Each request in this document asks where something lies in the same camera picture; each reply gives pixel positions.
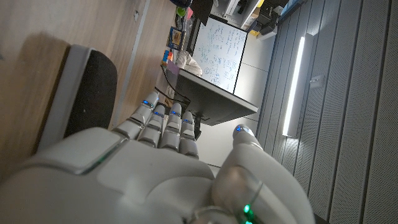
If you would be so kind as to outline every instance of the white robotic hand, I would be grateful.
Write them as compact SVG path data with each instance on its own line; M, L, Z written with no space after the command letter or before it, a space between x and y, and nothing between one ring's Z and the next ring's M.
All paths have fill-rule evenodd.
M174 104L163 131L157 100L19 166L0 184L0 223L314 223L299 183L247 126L215 178L198 160L192 114Z

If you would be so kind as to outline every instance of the green led light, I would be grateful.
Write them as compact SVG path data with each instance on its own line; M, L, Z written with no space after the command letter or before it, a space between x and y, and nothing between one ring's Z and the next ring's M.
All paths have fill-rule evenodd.
M245 213L249 212L250 211L250 205L245 205L243 211Z

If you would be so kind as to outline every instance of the black cable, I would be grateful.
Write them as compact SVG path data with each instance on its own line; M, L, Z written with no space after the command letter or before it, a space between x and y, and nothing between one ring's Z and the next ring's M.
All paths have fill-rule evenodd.
M159 93L161 93L162 95L166 96L167 99L169 99L169 100L175 100L175 99L171 99L171 98L170 98L169 96L167 96L164 92L160 91L156 86L155 86L155 90L158 91ZM181 101L181 100L175 100L175 101L185 104L185 102L184 102L184 101Z
M174 88L174 87L171 85L171 83L169 82L169 78L167 78L167 75L166 75L166 72L165 72L164 69L163 69L163 66L160 66L160 67L162 68L163 75L164 75L164 77L166 78L166 81L167 81L167 83L169 84L169 86L171 87L171 89L173 89L174 92L177 93L178 95L184 97L184 98L187 99L189 102L191 102L191 100L190 100L188 97L182 95L181 93L179 93L179 92L177 92L177 91L175 90L175 88Z

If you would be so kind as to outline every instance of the computer monitor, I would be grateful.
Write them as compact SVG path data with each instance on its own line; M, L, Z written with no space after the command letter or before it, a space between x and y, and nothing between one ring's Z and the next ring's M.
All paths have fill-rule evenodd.
M190 111L195 117L200 117L201 123L210 126L258 111L257 106L184 69L178 73L175 89L190 100L185 108L183 106L183 112ZM177 93L174 94L174 99L186 101Z

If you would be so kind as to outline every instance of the desk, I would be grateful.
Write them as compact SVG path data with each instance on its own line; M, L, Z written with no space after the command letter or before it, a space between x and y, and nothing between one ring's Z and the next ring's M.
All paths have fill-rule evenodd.
M119 102L145 3L0 1L0 178L35 152L70 44L94 47L113 61ZM119 121L153 90L174 12L169 0L150 0Z

